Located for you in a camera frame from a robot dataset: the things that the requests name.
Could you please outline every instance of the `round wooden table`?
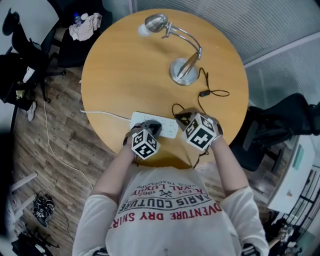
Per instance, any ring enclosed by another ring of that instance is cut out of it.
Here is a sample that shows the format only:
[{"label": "round wooden table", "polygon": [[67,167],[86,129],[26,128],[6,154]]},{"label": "round wooden table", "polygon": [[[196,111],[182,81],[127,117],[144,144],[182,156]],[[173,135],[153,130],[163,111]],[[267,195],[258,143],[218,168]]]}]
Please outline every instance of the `round wooden table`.
[{"label": "round wooden table", "polygon": [[[228,144],[237,135],[244,121],[248,100],[248,81],[242,61],[230,41],[213,25],[182,11],[151,9],[131,14],[110,26],[92,46],[84,64],[81,94],[86,111],[111,112],[131,118],[133,112],[142,112],[173,118],[172,105],[184,108],[198,105],[198,94],[206,90],[205,76],[189,86],[174,83],[169,67],[177,58],[189,58],[194,48],[175,35],[161,39],[165,30],[148,37],[138,34],[145,18],[164,13],[168,20],[193,35],[203,47],[203,56],[196,64],[209,73],[211,90],[226,90],[228,97],[210,94],[200,98],[206,113],[217,118]],[[176,106],[174,112],[181,109]],[[115,153],[122,148],[129,122],[106,114],[88,113],[87,117],[98,136]],[[175,139],[159,137],[159,152],[140,161],[144,166],[174,166],[184,169],[193,166],[201,153],[181,139],[179,130]],[[201,157],[200,163],[213,159]]]}]

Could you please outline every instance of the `round metal lamp base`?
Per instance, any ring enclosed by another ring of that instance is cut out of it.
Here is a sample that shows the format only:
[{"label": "round metal lamp base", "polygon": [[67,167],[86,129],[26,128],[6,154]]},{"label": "round metal lamp base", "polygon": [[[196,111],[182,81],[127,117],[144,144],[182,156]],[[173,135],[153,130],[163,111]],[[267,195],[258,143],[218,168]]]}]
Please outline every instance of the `round metal lamp base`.
[{"label": "round metal lamp base", "polygon": [[180,68],[187,60],[186,58],[178,58],[170,66],[170,77],[180,86],[189,86],[197,80],[198,73],[195,67],[193,67],[187,75],[181,78],[178,77]]}]

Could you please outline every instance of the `sneaker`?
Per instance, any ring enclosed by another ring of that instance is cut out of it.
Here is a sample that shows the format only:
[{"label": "sneaker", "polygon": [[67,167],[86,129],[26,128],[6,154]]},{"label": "sneaker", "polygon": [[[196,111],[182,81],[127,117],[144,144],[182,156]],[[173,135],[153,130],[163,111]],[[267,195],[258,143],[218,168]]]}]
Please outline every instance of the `sneaker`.
[{"label": "sneaker", "polygon": [[32,102],[29,110],[26,112],[28,115],[28,121],[32,121],[34,119],[36,108],[37,108],[37,102],[34,101]]}]

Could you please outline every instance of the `silver desk lamp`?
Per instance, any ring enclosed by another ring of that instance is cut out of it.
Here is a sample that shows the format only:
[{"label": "silver desk lamp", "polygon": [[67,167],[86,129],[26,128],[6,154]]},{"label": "silver desk lamp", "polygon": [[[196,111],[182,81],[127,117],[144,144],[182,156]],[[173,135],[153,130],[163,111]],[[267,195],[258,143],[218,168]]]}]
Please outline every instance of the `silver desk lamp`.
[{"label": "silver desk lamp", "polygon": [[[165,35],[162,36],[162,39],[168,38],[170,34],[173,34],[187,41],[195,49],[195,53],[189,59],[178,58],[171,64],[169,69],[170,77],[178,85],[191,85],[197,80],[198,72],[195,68],[195,64],[197,60],[201,59],[202,56],[202,47],[200,46],[199,42],[187,31],[174,26],[172,22],[168,22],[168,17],[163,13],[157,13],[147,17],[144,21],[144,24],[139,27],[138,32],[142,36],[149,36],[151,33],[160,32],[164,28],[166,31]],[[195,41],[195,44],[186,37],[178,34],[178,31],[187,34],[191,39],[193,39],[193,41]]]}]

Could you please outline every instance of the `white cable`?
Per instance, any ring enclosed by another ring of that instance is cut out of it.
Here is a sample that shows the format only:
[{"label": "white cable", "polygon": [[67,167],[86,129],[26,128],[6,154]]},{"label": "white cable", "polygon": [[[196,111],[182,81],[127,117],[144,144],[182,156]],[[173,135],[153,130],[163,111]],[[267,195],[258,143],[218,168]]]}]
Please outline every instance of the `white cable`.
[{"label": "white cable", "polygon": [[131,119],[129,119],[129,118],[126,118],[126,117],[123,117],[123,116],[120,116],[120,115],[117,115],[117,114],[112,114],[112,113],[109,113],[109,112],[104,112],[104,111],[85,111],[83,109],[81,109],[80,111],[82,113],[106,114],[106,115],[110,115],[110,116],[113,116],[115,118],[119,118],[119,119],[122,119],[122,120],[125,120],[125,121],[131,121]]},{"label": "white cable", "polygon": [[68,166],[68,167],[70,167],[71,169],[74,169],[74,170],[82,173],[83,176],[85,177],[85,179],[90,183],[91,189],[93,190],[94,187],[92,186],[90,180],[88,180],[87,176],[86,176],[82,171],[80,171],[80,170],[78,170],[78,169],[76,169],[76,168],[73,168],[72,166],[70,166],[70,165],[66,164],[65,162],[61,161],[61,160],[56,156],[55,152],[53,151],[53,149],[52,149],[52,147],[51,147],[51,145],[50,145],[50,139],[49,139],[48,117],[47,117],[47,112],[46,112],[46,102],[45,102],[45,101],[43,101],[43,102],[44,102],[44,114],[45,114],[45,121],[46,121],[46,134],[47,134],[47,136],[48,136],[48,145],[49,145],[49,147],[50,147],[50,149],[51,149],[51,151],[52,151],[52,154],[54,155],[54,157],[55,157],[59,162],[61,162],[61,163],[64,164],[65,166]]}]

